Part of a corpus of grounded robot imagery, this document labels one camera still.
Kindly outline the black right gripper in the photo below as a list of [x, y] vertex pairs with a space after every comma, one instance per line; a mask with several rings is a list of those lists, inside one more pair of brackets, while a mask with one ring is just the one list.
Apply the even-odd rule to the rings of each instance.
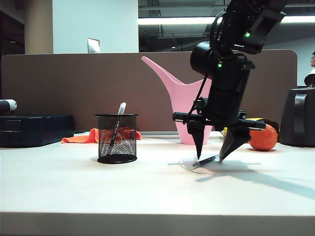
[[207, 98], [198, 97], [188, 113], [175, 112], [173, 120], [187, 125], [192, 135], [197, 159], [200, 158], [206, 125], [217, 131], [227, 127], [227, 134], [220, 149], [222, 162], [229, 154], [251, 138], [250, 129], [264, 130], [262, 121], [246, 119], [246, 112], [240, 110], [241, 101], [248, 82], [250, 71], [255, 68], [251, 61], [220, 61], [210, 75], [212, 84]]

